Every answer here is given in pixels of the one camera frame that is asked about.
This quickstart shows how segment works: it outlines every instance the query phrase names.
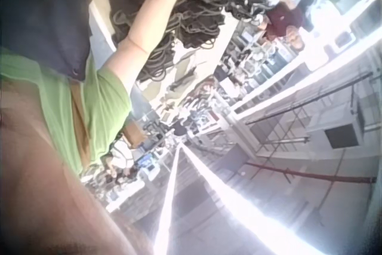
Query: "metal pipe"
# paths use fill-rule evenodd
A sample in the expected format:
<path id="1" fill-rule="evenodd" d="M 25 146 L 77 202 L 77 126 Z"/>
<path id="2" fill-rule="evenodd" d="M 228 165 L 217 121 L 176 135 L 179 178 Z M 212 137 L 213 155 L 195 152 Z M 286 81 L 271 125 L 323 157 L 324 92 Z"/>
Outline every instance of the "metal pipe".
<path id="1" fill-rule="evenodd" d="M 300 108 L 300 107 L 303 107 L 303 106 L 305 106 L 305 105 L 308 105 L 308 104 L 310 104 L 310 103 L 313 103 L 313 102 L 315 102 L 315 101 L 317 101 L 317 100 L 319 100 L 319 99 L 321 99 L 321 98 L 323 98 L 323 97 L 327 97 L 327 96 L 329 96 L 329 95 L 331 95 L 331 94 L 334 94 L 334 93 L 336 93 L 336 92 L 339 92 L 339 91 L 341 91 L 341 90 L 343 90 L 343 89 L 345 89 L 345 88 L 349 88 L 349 87 L 351 87 L 352 85 L 355 85 L 355 84 L 357 84 L 358 82 L 361 82 L 361 81 L 363 81 L 363 80 L 365 80 L 365 79 L 371 77 L 372 75 L 373 75 L 373 72 L 369 72 L 369 73 L 365 74 L 364 76 L 359 77 L 358 79 L 352 80 L 352 81 L 350 81 L 350 82 L 348 82 L 348 83 L 346 83 L 346 84 L 344 84 L 344 85 L 342 85 L 342 86 L 339 86 L 338 88 L 335 88 L 335 89 L 333 89 L 333 90 L 331 90 L 331 91 L 328 91 L 328 92 L 326 92 L 326 93 L 323 93 L 323 94 L 321 94 L 321 95 L 318 95 L 317 97 L 314 97 L 314 98 L 312 98 L 312 99 L 310 99 L 310 100 L 308 100 L 308 101 L 306 101 L 306 102 L 304 102 L 304 103 L 301 103 L 301 104 L 296 105 L 296 106 L 293 106 L 293 107 L 289 107 L 288 109 L 285 109 L 285 110 L 282 110 L 282 111 L 280 111 L 280 112 L 276 112 L 276 113 L 270 114 L 269 116 L 265 116 L 265 117 L 262 117 L 262 118 L 260 118 L 260 119 L 256 119 L 256 120 L 254 120 L 254 121 L 248 121 L 248 122 L 246 122 L 245 124 L 246 124 L 246 125 L 252 125 L 252 124 L 256 124 L 257 122 L 264 121 L 265 119 L 270 119 L 270 118 L 273 118 L 273 117 L 275 117 L 275 116 L 283 115 L 283 114 L 285 114 L 285 113 L 287 113 L 287 112 L 290 112 L 290 111 L 292 111 L 292 110 L 294 110 L 294 109 L 298 109 L 298 108 Z"/>
<path id="2" fill-rule="evenodd" d="M 327 180 L 329 182 L 375 183 L 377 181 L 376 177 L 328 176 L 324 174 L 302 173 L 300 171 L 282 170 L 281 168 L 275 168 L 275 167 L 265 167 L 260 164 L 253 164 L 251 162 L 246 162 L 245 164 L 250 165 L 252 167 L 258 167 L 264 170 L 271 170 L 276 173 L 290 174 L 292 176 L 301 176 L 301 177 L 307 177 L 310 179 Z"/>
<path id="3" fill-rule="evenodd" d="M 264 142 L 264 145 L 272 145 L 275 143 L 307 143 L 309 142 L 309 137 L 295 137 L 294 139 L 285 139 L 285 140 L 270 140 Z"/>
<path id="4" fill-rule="evenodd" d="M 375 124 L 367 125 L 364 129 L 365 133 L 369 133 L 370 131 L 380 130 L 381 123 L 376 122 Z M 308 143 L 310 137 L 295 137 L 293 139 L 285 139 L 285 140 L 270 140 L 268 142 L 264 142 L 264 145 L 274 145 L 275 143 Z"/>

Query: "person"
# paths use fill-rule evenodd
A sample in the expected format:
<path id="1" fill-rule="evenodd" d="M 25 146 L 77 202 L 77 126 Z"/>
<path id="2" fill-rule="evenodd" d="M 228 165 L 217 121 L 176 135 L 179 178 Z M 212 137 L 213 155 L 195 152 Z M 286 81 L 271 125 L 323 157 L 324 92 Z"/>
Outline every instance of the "person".
<path id="1" fill-rule="evenodd" d="M 133 153 L 123 138 L 114 142 L 110 152 L 103 156 L 103 159 L 105 167 L 114 179 L 119 173 L 123 173 L 125 176 L 129 175 L 130 168 L 134 165 Z"/>
<path id="2" fill-rule="evenodd" d="M 161 40 L 175 1 L 146 0 L 128 36 L 100 70 L 89 56 L 84 82 L 2 48 L 2 82 L 20 94 L 33 90 L 28 97 L 39 103 L 50 140 L 75 173 L 106 154 L 122 128 L 131 110 L 129 93 Z"/>
<path id="3" fill-rule="evenodd" d="M 298 32 L 304 23 L 301 10 L 293 0 L 266 0 L 266 2 L 273 7 L 259 25 L 260 29 L 266 31 L 266 38 L 272 41 L 277 37 L 285 37 L 296 51 L 302 51 L 304 41 Z"/>
<path id="4" fill-rule="evenodd" d="M 80 157 L 86 138 L 93 161 L 122 127 L 131 87 L 161 40 L 175 1 L 145 0 L 116 53 L 98 72 L 89 59 L 85 82 L 74 87 L 2 49 L 1 186 L 7 188 L 0 193 L 0 220 L 7 251 L 152 254 L 124 235 L 78 173 L 86 163 Z"/>

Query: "woman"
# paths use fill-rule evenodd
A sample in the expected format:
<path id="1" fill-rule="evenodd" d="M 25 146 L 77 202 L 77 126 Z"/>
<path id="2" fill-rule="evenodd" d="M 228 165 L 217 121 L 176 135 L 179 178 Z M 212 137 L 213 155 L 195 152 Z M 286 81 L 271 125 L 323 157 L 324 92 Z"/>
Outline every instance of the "woman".
<path id="1" fill-rule="evenodd" d="M 259 25 L 266 31 L 266 38 L 273 41 L 285 37 L 286 41 L 298 52 L 304 50 L 305 43 L 298 32 L 304 23 L 304 15 L 293 0 L 266 0 L 273 7 Z"/>
<path id="2" fill-rule="evenodd" d="M 83 84 L 2 51 L 1 242 L 14 254 L 150 254 L 124 236 L 77 174 L 87 144 L 98 159 L 124 123 L 131 87 L 175 1 L 145 0 L 105 67 L 96 72 L 89 59 Z"/>
<path id="3" fill-rule="evenodd" d="M 103 68 L 96 71 L 89 56 L 83 83 L 2 48 L 2 81 L 16 86 L 19 94 L 25 94 L 21 85 L 28 86 L 28 93 L 36 90 L 34 101 L 41 106 L 49 138 L 75 173 L 99 160 L 122 128 L 131 110 L 131 88 L 161 40 L 175 1 L 146 0 Z"/>

